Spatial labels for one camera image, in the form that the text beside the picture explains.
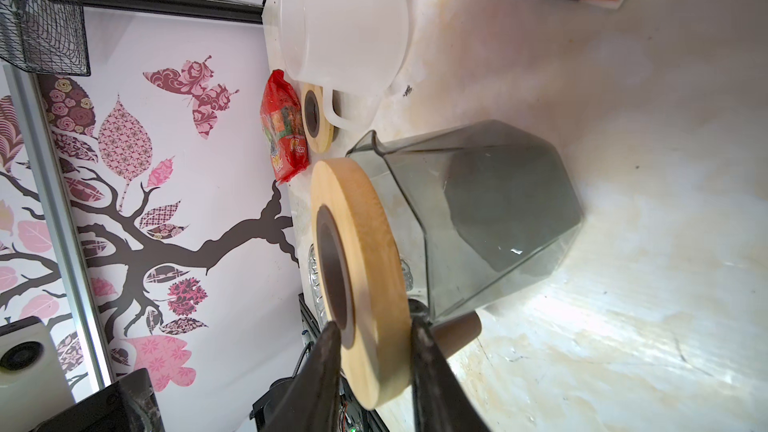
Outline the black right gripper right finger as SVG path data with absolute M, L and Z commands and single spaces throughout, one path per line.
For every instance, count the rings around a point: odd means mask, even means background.
M 438 325 L 428 321 L 426 305 L 409 301 L 411 324 L 411 394 L 417 431 L 487 431 L 448 359 L 477 339 L 482 324 L 470 312 Z

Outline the clear ribbed glass dripper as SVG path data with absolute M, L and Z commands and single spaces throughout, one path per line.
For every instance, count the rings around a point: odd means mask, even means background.
M 401 268 L 404 276 L 406 291 L 412 291 L 414 288 L 414 280 L 410 267 L 404 260 L 401 260 Z M 323 289 L 320 284 L 320 274 L 315 246 L 313 244 L 310 245 L 308 251 L 308 269 L 309 282 L 312 290 L 312 299 L 315 307 L 316 317 L 318 320 L 319 328 L 323 329 L 327 323 L 327 313 L 323 298 Z

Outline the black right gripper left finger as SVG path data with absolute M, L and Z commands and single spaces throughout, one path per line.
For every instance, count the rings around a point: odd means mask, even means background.
M 341 332 L 328 322 L 307 363 L 266 423 L 265 431 L 335 431 L 338 427 Z

